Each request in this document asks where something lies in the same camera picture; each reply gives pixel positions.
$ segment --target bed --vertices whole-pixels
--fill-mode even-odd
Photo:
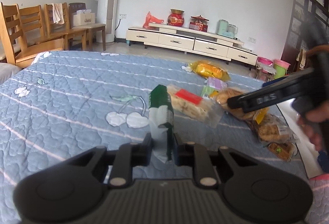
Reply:
[[[200,94],[204,79],[182,69],[185,64],[142,56],[59,51],[40,56],[37,63],[0,86],[0,221],[17,223],[12,194],[32,173],[98,145],[117,149],[141,142],[149,131],[148,96],[158,85],[174,84]],[[229,86],[252,91],[262,82],[231,74]],[[271,113],[282,117],[272,106]],[[143,121],[134,121],[138,116]],[[175,112],[174,129],[183,140],[211,150],[235,148],[308,181],[300,155],[286,163],[263,148],[243,121],[224,115],[216,129]],[[164,164],[155,157],[134,177],[190,177],[190,168]],[[311,182],[315,203],[307,220],[328,220],[326,179]]]

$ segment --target wall outlet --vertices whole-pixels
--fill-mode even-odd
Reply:
[[[251,38],[251,37],[248,38],[248,41],[251,42],[251,43],[256,43],[256,39]]]

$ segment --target white tv cabinet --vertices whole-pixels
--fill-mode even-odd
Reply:
[[[180,28],[170,25],[150,23],[155,29],[128,28],[126,39],[140,41],[148,45],[178,51],[197,53],[229,61],[237,60],[248,65],[256,65],[257,54],[242,48],[244,42],[219,36],[214,33]]]

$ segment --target drawer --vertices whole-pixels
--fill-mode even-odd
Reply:
[[[158,43],[159,33],[141,30],[127,30],[126,40]]]
[[[159,44],[193,50],[194,39],[183,38],[166,34],[159,35]]]
[[[228,49],[227,57],[250,65],[256,65],[257,61],[257,55],[250,54],[234,48]]]
[[[217,42],[219,44],[223,44],[223,45],[226,45],[226,46],[233,46],[233,42],[229,42],[229,41],[225,41],[225,40],[221,40],[221,39],[217,39]]]
[[[207,41],[195,40],[193,50],[226,57],[228,47],[219,45],[219,44],[215,44],[215,43],[211,43],[211,42],[207,42]]]

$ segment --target tiled floor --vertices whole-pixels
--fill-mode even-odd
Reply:
[[[93,51],[102,52],[102,44],[94,43]],[[243,76],[254,75],[254,70],[249,71],[249,68],[245,67],[242,63],[232,61],[229,63],[229,65],[227,65],[226,61],[224,60],[195,53],[185,54],[183,51],[165,49],[156,46],[148,46],[148,48],[145,49],[144,44],[133,44],[131,46],[128,46],[126,43],[108,43],[106,45],[106,52],[149,56],[154,58],[175,60],[184,63],[191,63],[198,60],[210,60],[213,64],[219,65],[230,73],[239,74]]]

